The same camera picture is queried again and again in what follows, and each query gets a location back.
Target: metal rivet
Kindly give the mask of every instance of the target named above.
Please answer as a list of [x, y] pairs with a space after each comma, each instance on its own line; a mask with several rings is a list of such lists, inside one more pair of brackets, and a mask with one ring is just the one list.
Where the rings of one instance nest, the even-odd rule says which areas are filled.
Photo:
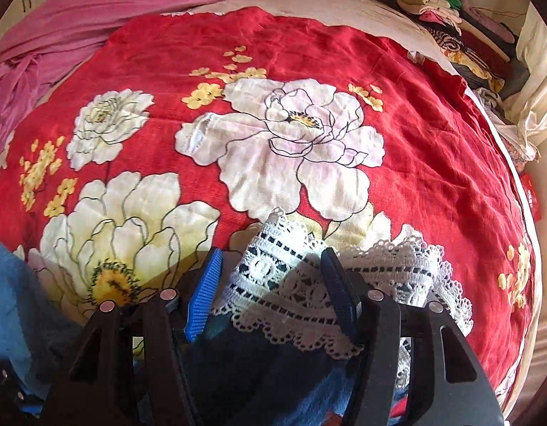
[[382, 301], [384, 299], [384, 293], [382, 293], [380, 290], [370, 290], [368, 292], [368, 297], [372, 301]]
[[436, 314], [441, 314], [443, 312], [443, 306], [437, 301], [432, 301], [429, 303], [429, 310], [435, 312]]
[[164, 301], [171, 301], [172, 299], [175, 299], [175, 296], [177, 296], [177, 292], [176, 290], [174, 289], [166, 289], [166, 290], [163, 290], [159, 296], [161, 297], [161, 299], [163, 299]]
[[111, 312], [114, 310], [114, 307], [114, 301], [104, 301], [102, 304], [99, 305], [99, 309], [102, 312]]

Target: red tag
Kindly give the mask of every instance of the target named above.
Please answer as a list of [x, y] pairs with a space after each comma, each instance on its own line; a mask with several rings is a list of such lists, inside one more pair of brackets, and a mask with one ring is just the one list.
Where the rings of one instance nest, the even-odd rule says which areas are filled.
[[341, 416], [331, 410], [327, 413], [323, 426], [339, 426], [342, 420], [343, 418]]
[[520, 181], [524, 191], [526, 192], [526, 198], [528, 199], [528, 205], [530, 205], [530, 211], [532, 211], [532, 217], [534, 222], [537, 223], [542, 219], [542, 213], [540, 213], [540, 205], [538, 203], [538, 198], [536, 197], [536, 192], [534, 191], [534, 183], [532, 178], [528, 173], [522, 173], [520, 175]]

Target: yellow flower print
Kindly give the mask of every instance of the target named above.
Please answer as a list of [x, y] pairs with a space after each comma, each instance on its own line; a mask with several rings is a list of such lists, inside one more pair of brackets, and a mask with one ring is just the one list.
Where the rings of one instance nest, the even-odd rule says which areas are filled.
[[64, 213], [64, 200], [60, 195], [55, 195], [54, 199], [48, 202], [47, 207], [44, 209], [44, 216], [53, 217]]
[[224, 72], [211, 72], [205, 75], [205, 78], [220, 78], [224, 83], [232, 83], [232, 74]]
[[507, 259], [509, 261], [512, 261], [514, 259], [514, 247], [512, 245], [508, 246], [507, 250]]
[[[64, 141], [64, 136], [60, 136], [56, 143], [61, 145]], [[39, 146], [39, 140], [35, 139], [31, 144], [31, 152], [35, 153]], [[25, 210], [29, 211], [35, 203], [35, 191], [41, 186], [44, 177], [47, 174], [47, 168], [50, 174], [54, 174], [62, 163], [62, 159], [56, 157], [58, 147], [52, 141], [47, 141], [43, 148], [39, 151], [39, 157], [36, 162], [31, 162], [30, 159], [21, 157], [19, 160], [20, 166], [23, 168], [23, 173], [19, 177], [19, 185], [23, 186], [21, 194], [21, 203], [25, 206]]]
[[502, 290], [506, 290], [507, 288], [507, 276], [504, 274], [499, 275], [499, 287]]
[[182, 98], [189, 109], [198, 109], [203, 105], [209, 105], [222, 95], [223, 89], [216, 83], [199, 83], [190, 96]]
[[[506, 277], [507, 290], [510, 290], [508, 293], [508, 302], [511, 305], [512, 312], [514, 312], [515, 307], [524, 309], [526, 306], [526, 296], [523, 291], [530, 278], [531, 269], [530, 251], [528, 251], [526, 245], [520, 242], [517, 250], [519, 260], [516, 267], [516, 278], [513, 274], [509, 274]], [[507, 259], [509, 261], [514, 259], [514, 247], [512, 245], [508, 247]]]
[[54, 174], [56, 173], [56, 171], [60, 168], [60, 165], [62, 164], [62, 159], [61, 158], [57, 158], [53, 163], [50, 164], [50, 166], [48, 166], [48, 172], [50, 174]]
[[363, 98], [366, 98], [370, 95], [370, 93], [366, 91], [362, 86], [354, 86], [352, 83], [348, 84], [348, 90], [351, 93], [356, 93], [359, 96], [362, 96]]
[[384, 110], [382, 109], [384, 103], [381, 99], [373, 98], [372, 96], [368, 96], [368, 98], [363, 97], [362, 99], [364, 99], [364, 102], [370, 105], [373, 110], [377, 112], [382, 112]]
[[256, 69], [255, 67], [248, 67], [244, 73], [243, 78], [266, 78], [266, 69]]
[[77, 181], [77, 177], [62, 180], [59, 187], [56, 188], [54, 199], [48, 202], [47, 207], [44, 209], [44, 216], [53, 217], [64, 213], [64, 202], [66, 202], [68, 195], [74, 193]]
[[76, 187], [77, 182], [77, 177], [72, 179], [63, 179], [56, 191], [61, 195], [70, 195], [71, 193], [74, 193], [74, 188]]
[[383, 102], [381, 99], [373, 98], [370, 93], [362, 86], [354, 86], [352, 83], [348, 84], [348, 90], [351, 93], [358, 94], [364, 102], [366, 102], [373, 110], [382, 112]]
[[35, 194], [33, 192], [23, 192], [21, 194], [21, 202], [25, 205], [27, 211], [29, 211], [35, 203]]
[[201, 67], [200, 69], [195, 69], [191, 73], [189, 73], [189, 76], [203, 76], [205, 73], [209, 72], [208, 67]]
[[232, 60], [244, 64], [245, 62], [250, 62], [252, 58], [250, 56], [244, 56], [243, 54], [237, 54], [236, 56], [232, 56]]

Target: clothes pile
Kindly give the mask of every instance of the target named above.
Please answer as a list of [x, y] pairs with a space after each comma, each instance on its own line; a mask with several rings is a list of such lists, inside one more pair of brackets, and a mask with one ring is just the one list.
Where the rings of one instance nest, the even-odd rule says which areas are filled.
[[[509, 139], [506, 131], [514, 125], [506, 121], [500, 104], [519, 92], [530, 75], [516, 58], [518, 37], [504, 24], [474, 8], [469, 0], [396, 1], [410, 19], [430, 33], [469, 87], [479, 91], [477, 96], [491, 94], [493, 107], [488, 112], [495, 115], [496, 125], [504, 128], [507, 148], [513, 149], [509, 141], [514, 139]], [[520, 148], [518, 152], [520, 155], [511, 155], [520, 171], [525, 161], [535, 158], [536, 152], [525, 155]]]

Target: stack of folded clothes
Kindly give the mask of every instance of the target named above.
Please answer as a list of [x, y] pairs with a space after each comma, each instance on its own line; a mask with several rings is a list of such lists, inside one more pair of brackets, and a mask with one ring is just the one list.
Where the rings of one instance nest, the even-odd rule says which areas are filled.
[[[527, 70], [516, 60], [517, 37], [472, 7], [469, 0], [397, 0], [424, 27], [472, 89], [488, 88], [505, 98], [520, 90]], [[517, 85], [514, 78], [519, 78]]]

